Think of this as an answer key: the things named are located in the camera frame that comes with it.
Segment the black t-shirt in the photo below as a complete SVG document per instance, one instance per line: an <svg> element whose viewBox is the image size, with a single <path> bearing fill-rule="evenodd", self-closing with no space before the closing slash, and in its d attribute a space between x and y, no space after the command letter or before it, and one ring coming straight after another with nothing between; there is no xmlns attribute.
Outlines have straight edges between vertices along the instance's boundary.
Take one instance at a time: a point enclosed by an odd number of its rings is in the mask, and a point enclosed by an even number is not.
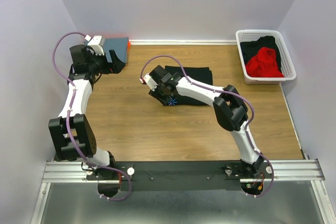
<svg viewBox="0 0 336 224"><path fill-rule="evenodd" d="M180 67L165 66L163 68L160 65L158 65L158 67L159 69L165 69L165 72L169 72L172 76L176 73L182 75ZM203 82L208 85L213 85L213 75L209 67L201 67L201 68L184 67L184 70L189 78L199 82ZM177 94L173 94L169 96L168 99L163 101L159 98L158 101L162 103L163 106L175 106L175 105L207 106L207 104L204 102Z"/></svg>

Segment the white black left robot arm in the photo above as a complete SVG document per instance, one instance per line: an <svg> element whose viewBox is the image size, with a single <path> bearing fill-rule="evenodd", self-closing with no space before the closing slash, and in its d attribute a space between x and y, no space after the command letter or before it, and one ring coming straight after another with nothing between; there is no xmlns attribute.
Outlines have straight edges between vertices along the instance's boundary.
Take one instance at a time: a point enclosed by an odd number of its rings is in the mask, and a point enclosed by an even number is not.
<svg viewBox="0 0 336 224"><path fill-rule="evenodd" d="M116 162L109 151L97 146L93 130L86 117L89 97L99 77L115 73L117 69L104 54L96 52L90 45L79 44L70 47L71 71L65 76L68 95L62 111L48 122L48 128L57 157L61 161L81 159L91 172L106 178L124 172L116 168Z"/></svg>

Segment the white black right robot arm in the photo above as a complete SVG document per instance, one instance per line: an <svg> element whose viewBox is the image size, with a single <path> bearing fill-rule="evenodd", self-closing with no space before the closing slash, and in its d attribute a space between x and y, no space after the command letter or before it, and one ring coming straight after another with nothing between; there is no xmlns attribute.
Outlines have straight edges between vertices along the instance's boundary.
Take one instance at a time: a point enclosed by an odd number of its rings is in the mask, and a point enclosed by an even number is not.
<svg viewBox="0 0 336 224"><path fill-rule="evenodd" d="M211 106L218 124L231 133L238 147L241 162L238 172L247 177L254 177L259 173L265 158L262 157L249 129L246 102L235 87L211 86L178 72L172 75L160 65L146 74L143 82L150 88L149 95L162 104L167 104L172 96L180 95Z"/></svg>

